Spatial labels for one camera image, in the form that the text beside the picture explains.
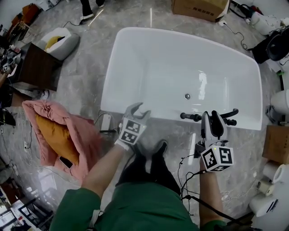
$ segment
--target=freestanding bathtub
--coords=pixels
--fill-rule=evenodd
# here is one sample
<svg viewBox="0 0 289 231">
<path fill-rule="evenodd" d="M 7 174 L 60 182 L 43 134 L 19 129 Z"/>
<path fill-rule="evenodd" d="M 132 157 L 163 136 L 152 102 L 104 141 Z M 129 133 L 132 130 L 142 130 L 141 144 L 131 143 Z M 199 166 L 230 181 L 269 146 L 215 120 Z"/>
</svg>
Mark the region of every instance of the freestanding bathtub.
<svg viewBox="0 0 289 231">
<path fill-rule="evenodd" d="M 207 39 L 179 32 L 125 28 L 117 34 L 105 79 L 101 109 L 124 113 L 143 102 L 151 116 L 180 118 L 182 112 L 223 114 L 237 128 L 260 130 L 262 87 L 252 58 Z"/>
</svg>

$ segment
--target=green shirt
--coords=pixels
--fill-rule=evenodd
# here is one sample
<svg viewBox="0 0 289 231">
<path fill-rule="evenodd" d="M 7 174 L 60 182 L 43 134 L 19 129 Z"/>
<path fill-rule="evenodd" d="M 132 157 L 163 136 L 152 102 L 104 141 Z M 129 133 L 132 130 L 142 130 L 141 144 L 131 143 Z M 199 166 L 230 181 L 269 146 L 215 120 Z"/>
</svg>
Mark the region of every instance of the green shirt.
<svg viewBox="0 0 289 231">
<path fill-rule="evenodd" d="M 53 218 L 50 231 L 85 231 L 101 199 L 88 189 L 67 190 Z M 201 231 L 213 231 L 209 222 Z M 94 226 L 97 231 L 198 231 L 178 194 L 156 183 L 124 183 Z"/>
</svg>

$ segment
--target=white cylinder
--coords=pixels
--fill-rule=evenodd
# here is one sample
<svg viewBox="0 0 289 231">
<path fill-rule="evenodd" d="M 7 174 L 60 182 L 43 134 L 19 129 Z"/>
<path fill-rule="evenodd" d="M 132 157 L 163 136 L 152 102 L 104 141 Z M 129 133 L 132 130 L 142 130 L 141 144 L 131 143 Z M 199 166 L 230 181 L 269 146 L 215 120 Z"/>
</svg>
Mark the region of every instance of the white cylinder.
<svg viewBox="0 0 289 231">
<path fill-rule="evenodd" d="M 272 196 L 266 197 L 264 194 L 257 194 L 253 197 L 249 206 L 256 217 L 261 217 L 272 209 L 275 200 Z"/>
<path fill-rule="evenodd" d="M 257 184 L 257 189 L 262 192 L 265 196 L 269 196 L 273 193 L 274 185 L 270 184 L 269 182 L 266 182 L 264 180 L 261 180 Z"/>
<path fill-rule="evenodd" d="M 263 174 L 275 184 L 278 181 L 282 181 L 285 167 L 284 164 L 280 165 L 274 162 L 268 162 L 263 169 Z"/>
<path fill-rule="evenodd" d="M 289 89 L 276 93 L 271 97 L 271 105 L 274 110 L 283 115 L 289 115 Z"/>
</svg>

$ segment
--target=cardboard box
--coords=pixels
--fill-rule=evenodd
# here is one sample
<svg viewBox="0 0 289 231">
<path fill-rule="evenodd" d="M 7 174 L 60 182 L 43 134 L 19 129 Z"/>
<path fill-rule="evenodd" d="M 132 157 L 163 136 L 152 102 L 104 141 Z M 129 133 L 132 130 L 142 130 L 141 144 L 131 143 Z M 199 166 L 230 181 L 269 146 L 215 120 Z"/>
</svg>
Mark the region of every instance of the cardboard box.
<svg viewBox="0 0 289 231">
<path fill-rule="evenodd" d="M 172 0 L 172 12 L 208 21 L 215 21 L 224 16 L 229 7 L 229 0 Z"/>
<path fill-rule="evenodd" d="M 267 126 L 263 157 L 289 164 L 289 127 Z"/>
</svg>

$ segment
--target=marble floor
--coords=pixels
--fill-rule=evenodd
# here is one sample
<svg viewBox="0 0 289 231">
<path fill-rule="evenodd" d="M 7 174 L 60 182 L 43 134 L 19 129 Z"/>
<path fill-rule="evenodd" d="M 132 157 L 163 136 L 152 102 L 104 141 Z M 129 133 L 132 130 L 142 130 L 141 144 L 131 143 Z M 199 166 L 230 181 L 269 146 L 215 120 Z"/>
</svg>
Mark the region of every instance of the marble floor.
<svg viewBox="0 0 289 231">
<path fill-rule="evenodd" d="M 93 22 L 66 27 L 78 33 L 81 37 L 77 49 L 64 61 L 57 92 L 51 94 L 51 100 L 61 103 L 73 114 L 96 119 L 100 109 L 105 74 L 117 32 L 125 27 L 153 27 L 173 30 L 200 36 L 228 47 L 248 56 L 240 41 L 240 35 L 234 35 L 228 28 L 220 27 L 217 23 L 207 22 L 197 18 L 173 15 L 170 0 L 108 0 L 104 11 Z M 96 3 L 91 1 L 93 11 L 98 11 Z M 35 34 L 27 33 L 24 42 L 37 42 L 47 32 L 56 27 L 63 27 L 67 21 L 79 23 L 81 16 L 79 0 L 70 3 L 61 1 L 56 7 L 42 12 L 33 23 Z M 257 31 L 248 26 L 244 20 L 233 13 L 225 16 L 228 26 L 234 32 L 241 32 L 248 47 L 253 47 L 264 39 Z M 270 102 L 270 97 L 280 90 L 279 78 L 269 69 L 266 63 L 260 65 L 263 108 Z M 50 167 L 40 166 L 39 150 L 35 134 L 30 130 L 22 108 L 8 108 L 13 113 L 17 125 L 2 126 L 4 135 L 0 137 L 0 154 L 9 162 L 16 164 L 19 176 L 16 180 L 21 184 L 28 197 L 38 196 L 48 208 L 56 210 L 67 189 L 77 189 L 76 180 L 63 172 Z M 116 121 L 121 115 L 114 114 Z M 266 125 L 269 123 L 263 116 L 261 131 L 246 129 L 228 129 L 230 146 L 234 148 L 235 165 L 226 171 L 218 173 L 220 190 L 223 195 L 224 212 L 233 217 L 239 217 L 247 210 L 248 203 L 256 194 L 256 179 L 262 177 L 261 170 L 265 160 L 261 157 L 265 141 Z M 169 170 L 177 179 L 177 170 L 181 157 L 186 157 L 190 151 L 192 134 L 196 133 L 196 140 L 200 138 L 200 125 L 171 120 L 150 119 L 148 128 L 142 137 L 143 145 L 150 149 L 160 139 L 169 143 L 166 162 Z M 28 153 L 24 151 L 23 142 L 30 143 Z M 106 137 L 112 141 L 116 137 Z M 124 158 L 117 173 L 106 190 L 102 201 L 102 209 L 106 207 L 112 197 L 114 184 L 128 157 Z M 184 182 L 186 172 L 198 171 L 198 163 L 193 167 L 186 163 L 180 169 L 180 178 Z M 188 183 L 188 189 L 199 192 L 199 178 L 195 177 Z M 190 213 L 192 220 L 199 222 L 198 204 L 191 201 Z"/>
</svg>

